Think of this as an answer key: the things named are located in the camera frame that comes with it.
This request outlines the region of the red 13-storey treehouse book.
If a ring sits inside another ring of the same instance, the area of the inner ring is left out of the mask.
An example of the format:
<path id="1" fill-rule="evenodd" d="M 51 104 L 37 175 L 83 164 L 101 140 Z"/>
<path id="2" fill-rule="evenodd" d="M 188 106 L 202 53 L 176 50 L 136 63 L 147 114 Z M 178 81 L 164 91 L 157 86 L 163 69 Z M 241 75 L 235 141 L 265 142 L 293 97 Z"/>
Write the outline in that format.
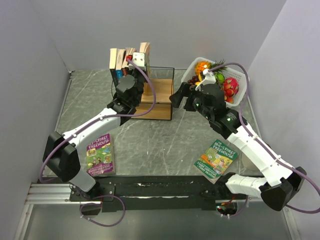
<path id="1" fill-rule="evenodd" d="M 122 62 L 122 68 L 123 69 L 129 67 L 128 59 L 132 60 L 134 52 L 136 52 L 136 48 L 134 48 L 134 47 L 126 47 L 125 48 L 125 55 L 124 55 L 124 59 L 123 59 L 123 62 Z"/>

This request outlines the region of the orange 39-storey treehouse book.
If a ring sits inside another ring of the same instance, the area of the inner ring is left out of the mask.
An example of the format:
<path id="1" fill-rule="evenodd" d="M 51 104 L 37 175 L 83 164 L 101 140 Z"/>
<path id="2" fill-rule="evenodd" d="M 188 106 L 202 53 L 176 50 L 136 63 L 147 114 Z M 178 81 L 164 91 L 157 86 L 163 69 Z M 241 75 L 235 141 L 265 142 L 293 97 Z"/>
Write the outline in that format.
<path id="1" fill-rule="evenodd" d="M 141 42 L 139 52 L 144 53 L 146 74 L 150 76 L 150 42 Z"/>

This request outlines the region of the blue comic cover book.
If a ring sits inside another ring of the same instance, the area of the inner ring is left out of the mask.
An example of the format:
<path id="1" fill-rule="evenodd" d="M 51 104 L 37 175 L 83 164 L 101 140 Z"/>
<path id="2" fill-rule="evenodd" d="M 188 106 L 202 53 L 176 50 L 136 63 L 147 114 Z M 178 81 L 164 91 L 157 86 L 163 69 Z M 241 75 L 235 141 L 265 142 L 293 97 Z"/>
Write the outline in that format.
<path id="1" fill-rule="evenodd" d="M 125 56 L 126 56 L 126 49 L 119 48 L 117 50 L 116 63 L 115 63 L 115 71 L 118 79 L 120 79 L 123 76 L 122 65 L 123 65 Z"/>

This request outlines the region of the dark grey cover book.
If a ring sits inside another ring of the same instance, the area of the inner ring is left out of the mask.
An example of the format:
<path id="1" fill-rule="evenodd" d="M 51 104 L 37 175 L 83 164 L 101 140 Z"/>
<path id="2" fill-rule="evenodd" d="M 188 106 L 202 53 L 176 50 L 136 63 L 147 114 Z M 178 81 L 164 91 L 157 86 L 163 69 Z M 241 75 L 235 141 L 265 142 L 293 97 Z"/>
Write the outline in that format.
<path id="1" fill-rule="evenodd" d="M 116 62 L 117 62 L 117 48 L 111 48 L 110 49 L 110 55 L 109 55 L 109 70 L 112 77 L 112 82 L 114 86 L 116 87 L 119 83 L 118 76 L 116 73 Z"/>

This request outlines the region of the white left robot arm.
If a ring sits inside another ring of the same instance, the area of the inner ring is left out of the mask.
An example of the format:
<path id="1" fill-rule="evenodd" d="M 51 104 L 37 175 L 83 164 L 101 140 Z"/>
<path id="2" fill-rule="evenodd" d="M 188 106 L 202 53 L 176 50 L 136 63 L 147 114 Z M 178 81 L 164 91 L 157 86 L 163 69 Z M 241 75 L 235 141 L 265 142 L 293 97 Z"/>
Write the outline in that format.
<path id="1" fill-rule="evenodd" d="M 147 73 L 135 66 L 131 74 L 120 79 L 113 100 L 98 115 L 63 134 L 52 132 L 43 154 L 40 182 L 49 183 L 43 177 L 44 169 L 48 167 L 62 182 L 80 189 L 86 200 L 95 200 L 99 195 L 99 184 L 81 168 L 78 150 L 93 143 L 103 133 L 109 133 L 131 118 L 138 117 L 136 108 L 141 103 L 144 84 L 150 82 Z"/>

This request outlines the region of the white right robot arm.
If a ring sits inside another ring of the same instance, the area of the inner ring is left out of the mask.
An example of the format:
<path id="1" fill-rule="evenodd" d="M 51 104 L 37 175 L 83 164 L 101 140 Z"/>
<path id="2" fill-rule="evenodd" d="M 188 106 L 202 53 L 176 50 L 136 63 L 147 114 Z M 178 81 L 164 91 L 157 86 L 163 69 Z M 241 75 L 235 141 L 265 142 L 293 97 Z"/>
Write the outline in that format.
<path id="1" fill-rule="evenodd" d="M 200 85 L 200 90 L 183 82 L 177 92 L 169 97 L 172 106 L 178 108 L 186 97 L 184 109 L 199 112 L 210 127 L 224 139 L 235 145 L 259 169 L 262 177 L 241 176 L 228 173 L 218 187 L 223 199 L 235 194 L 257 197 L 275 211 L 280 211 L 299 192 L 306 171 L 293 167 L 280 157 L 273 159 L 272 150 L 254 134 L 249 123 L 239 113 L 226 106 L 224 94 L 216 84 Z"/>

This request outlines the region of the wooden two-tier metal shelf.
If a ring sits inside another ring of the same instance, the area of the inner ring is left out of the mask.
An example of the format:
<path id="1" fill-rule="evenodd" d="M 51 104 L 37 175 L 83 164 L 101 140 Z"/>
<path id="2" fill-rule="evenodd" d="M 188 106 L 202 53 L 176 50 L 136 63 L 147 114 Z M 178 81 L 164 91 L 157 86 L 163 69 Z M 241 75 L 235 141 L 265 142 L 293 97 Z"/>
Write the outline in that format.
<path id="1" fill-rule="evenodd" d="M 107 108 L 121 115 L 121 122 L 129 119 L 166 120 L 172 119 L 173 78 L 150 78 L 144 83 L 141 100 L 134 99 L 130 89 L 134 85 L 132 71 L 120 78 L 115 94 Z"/>

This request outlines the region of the dark purple grapes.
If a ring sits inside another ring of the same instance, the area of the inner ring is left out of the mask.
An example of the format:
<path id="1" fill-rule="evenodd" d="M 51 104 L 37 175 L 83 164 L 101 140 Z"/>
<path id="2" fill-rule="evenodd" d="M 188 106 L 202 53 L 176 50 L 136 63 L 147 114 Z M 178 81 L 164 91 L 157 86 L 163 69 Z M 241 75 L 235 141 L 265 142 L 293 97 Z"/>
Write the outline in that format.
<path id="1" fill-rule="evenodd" d="M 199 82 L 199 77 L 194 75 L 191 79 L 187 81 L 189 84 L 196 85 Z"/>

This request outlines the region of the orange spiky fruit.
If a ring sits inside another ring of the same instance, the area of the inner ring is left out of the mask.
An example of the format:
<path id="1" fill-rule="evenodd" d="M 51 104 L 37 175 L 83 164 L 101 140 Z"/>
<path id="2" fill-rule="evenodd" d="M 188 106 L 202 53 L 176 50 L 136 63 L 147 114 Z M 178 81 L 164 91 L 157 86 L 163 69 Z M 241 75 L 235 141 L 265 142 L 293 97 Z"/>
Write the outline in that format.
<path id="1" fill-rule="evenodd" d="M 209 61 L 199 61 L 194 67 L 195 75 L 198 76 L 203 70 L 209 69 L 210 66 L 211 63 Z"/>

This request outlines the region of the green apple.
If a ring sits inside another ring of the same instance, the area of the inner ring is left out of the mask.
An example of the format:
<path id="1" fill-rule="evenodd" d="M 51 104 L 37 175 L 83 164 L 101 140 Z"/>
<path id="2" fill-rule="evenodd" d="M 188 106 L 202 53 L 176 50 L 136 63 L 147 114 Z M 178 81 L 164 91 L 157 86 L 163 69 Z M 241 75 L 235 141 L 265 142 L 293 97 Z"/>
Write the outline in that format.
<path id="1" fill-rule="evenodd" d="M 225 82 L 225 77 L 222 73 L 217 72 L 214 74 L 214 76 L 217 84 L 222 85 Z"/>

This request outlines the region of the pink dragon fruit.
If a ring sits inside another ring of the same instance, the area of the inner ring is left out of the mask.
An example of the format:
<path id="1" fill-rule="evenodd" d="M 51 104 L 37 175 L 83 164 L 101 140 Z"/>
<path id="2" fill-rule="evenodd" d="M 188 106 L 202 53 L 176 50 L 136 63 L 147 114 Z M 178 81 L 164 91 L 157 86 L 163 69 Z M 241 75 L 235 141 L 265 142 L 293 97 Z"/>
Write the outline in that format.
<path id="1" fill-rule="evenodd" d="M 222 89 L 228 97 L 233 97 L 239 91 L 239 83 L 234 77 L 228 77 L 224 81 Z"/>

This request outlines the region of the green 104-storey treehouse book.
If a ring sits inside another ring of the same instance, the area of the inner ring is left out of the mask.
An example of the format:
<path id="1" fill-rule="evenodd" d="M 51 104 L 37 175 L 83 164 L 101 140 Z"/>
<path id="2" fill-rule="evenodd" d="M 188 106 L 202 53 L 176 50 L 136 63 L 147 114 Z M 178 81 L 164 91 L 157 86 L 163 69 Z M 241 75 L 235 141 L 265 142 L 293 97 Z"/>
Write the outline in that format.
<path id="1" fill-rule="evenodd" d="M 195 161 L 194 167 L 215 184 L 237 157 L 238 153 L 235 150 L 216 139 Z"/>

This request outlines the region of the purple 117-storey treehouse book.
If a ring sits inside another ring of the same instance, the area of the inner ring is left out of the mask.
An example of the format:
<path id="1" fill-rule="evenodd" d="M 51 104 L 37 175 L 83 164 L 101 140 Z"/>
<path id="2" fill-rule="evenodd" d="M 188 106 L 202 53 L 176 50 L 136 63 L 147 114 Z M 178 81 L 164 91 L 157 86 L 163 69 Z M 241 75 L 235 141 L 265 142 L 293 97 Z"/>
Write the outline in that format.
<path id="1" fill-rule="evenodd" d="M 113 142 L 109 133 L 100 136 L 86 147 L 86 166 L 92 177 L 116 173 Z"/>

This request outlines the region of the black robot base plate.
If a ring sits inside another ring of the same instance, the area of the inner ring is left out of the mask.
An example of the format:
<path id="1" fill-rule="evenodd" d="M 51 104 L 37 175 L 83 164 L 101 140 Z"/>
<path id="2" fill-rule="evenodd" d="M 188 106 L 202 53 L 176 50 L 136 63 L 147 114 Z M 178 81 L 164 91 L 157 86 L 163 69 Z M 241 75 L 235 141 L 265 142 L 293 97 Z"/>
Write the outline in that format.
<path id="1" fill-rule="evenodd" d="M 220 183 L 212 184 L 202 175 L 108 176 L 98 177 L 93 195 L 71 190 L 71 202 L 102 204 L 102 212 L 121 210 L 216 210 L 216 204 L 245 200 Z"/>

